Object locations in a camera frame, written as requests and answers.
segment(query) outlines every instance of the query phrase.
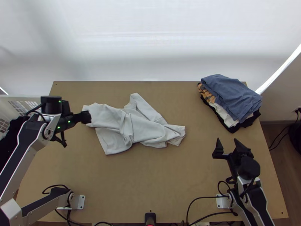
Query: wooden floor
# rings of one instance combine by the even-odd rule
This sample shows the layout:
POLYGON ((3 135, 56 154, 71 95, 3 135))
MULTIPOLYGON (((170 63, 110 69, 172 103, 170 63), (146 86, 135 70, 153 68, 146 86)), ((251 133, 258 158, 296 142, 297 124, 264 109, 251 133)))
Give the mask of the wooden floor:
MULTIPOLYGON (((285 126, 262 126, 268 146, 285 126)), ((271 156, 289 214, 289 218, 276 219, 274 223, 276 226, 301 226, 301 155, 295 151, 287 136, 271 151, 271 156)), ((34 226, 67 226, 67 224, 36 222, 34 226)))

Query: folded clothes stack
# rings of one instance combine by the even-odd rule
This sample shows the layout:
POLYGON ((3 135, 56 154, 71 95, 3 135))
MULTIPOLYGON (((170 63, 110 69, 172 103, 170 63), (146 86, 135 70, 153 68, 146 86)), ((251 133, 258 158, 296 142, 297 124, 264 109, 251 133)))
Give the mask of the folded clothes stack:
POLYGON ((261 96, 238 79, 210 75, 198 83, 201 99, 231 133, 248 127, 260 116, 261 96))

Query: black bag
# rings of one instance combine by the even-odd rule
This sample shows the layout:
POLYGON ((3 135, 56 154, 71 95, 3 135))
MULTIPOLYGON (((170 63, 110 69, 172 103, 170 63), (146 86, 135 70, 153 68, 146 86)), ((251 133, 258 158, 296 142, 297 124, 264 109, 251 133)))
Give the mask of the black bag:
POLYGON ((297 152, 301 154, 301 124, 295 123, 289 127, 289 139, 297 152))

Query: black folded shirt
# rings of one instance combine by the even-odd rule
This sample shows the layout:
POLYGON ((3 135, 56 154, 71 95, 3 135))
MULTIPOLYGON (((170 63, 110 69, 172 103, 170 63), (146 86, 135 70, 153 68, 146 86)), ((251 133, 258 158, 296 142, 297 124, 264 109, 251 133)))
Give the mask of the black folded shirt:
POLYGON ((221 124, 225 127, 226 130, 228 130, 230 133, 235 133, 237 130, 239 130, 240 127, 248 127, 251 126, 253 124, 253 122, 255 121, 255 119, 257 119, 261 113, 259 112, 259 110, 254 111, 253 116, 250 118, 247 118, 243 123, 237 123, 235 126, 232 127, 228 127, 226 126, 226 124, 223 122, 223 119, 219 116, 219 114, 215 111, 215 108, 210 106, 208 104, 208 102, 203 98, 203 96, 201 96, 202 101, 204 102, 204 104, 206 104, 208 107, 210 107, 214 113, 216 114, 217 118, 219 119, 219 121, 221 122, 221 124))

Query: electrical outlet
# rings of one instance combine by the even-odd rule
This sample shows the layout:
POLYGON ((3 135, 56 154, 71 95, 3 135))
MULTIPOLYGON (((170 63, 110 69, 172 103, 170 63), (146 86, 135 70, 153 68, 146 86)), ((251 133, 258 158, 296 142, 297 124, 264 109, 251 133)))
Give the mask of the electrical outlet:
POLYGON ((301 108, 301 106, 296 107, 292 112, 295 112, 295 110, 298 111, 298 108, 301 108))

